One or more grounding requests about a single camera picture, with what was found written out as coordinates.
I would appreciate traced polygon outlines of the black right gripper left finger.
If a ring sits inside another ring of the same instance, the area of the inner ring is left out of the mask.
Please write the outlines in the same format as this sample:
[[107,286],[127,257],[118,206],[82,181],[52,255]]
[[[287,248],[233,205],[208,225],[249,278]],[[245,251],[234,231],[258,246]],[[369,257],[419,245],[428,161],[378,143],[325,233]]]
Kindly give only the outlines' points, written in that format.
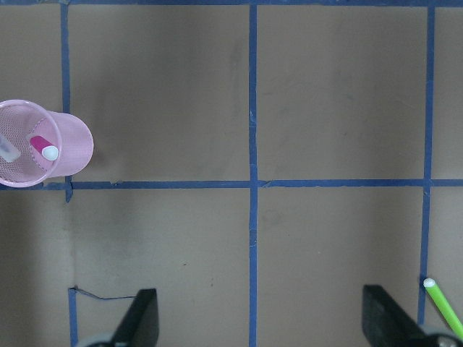
[[159,337],[158,297],[155,288],[137,292],[111,338],[112,346],[156,346]]

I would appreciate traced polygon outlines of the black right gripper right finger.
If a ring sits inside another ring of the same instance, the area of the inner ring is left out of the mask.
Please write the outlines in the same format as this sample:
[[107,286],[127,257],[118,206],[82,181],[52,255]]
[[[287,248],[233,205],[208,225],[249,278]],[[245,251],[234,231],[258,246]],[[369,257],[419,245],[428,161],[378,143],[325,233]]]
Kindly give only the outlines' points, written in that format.
[[439,346],[379,285],[363,286],[362,332],[370,346]]

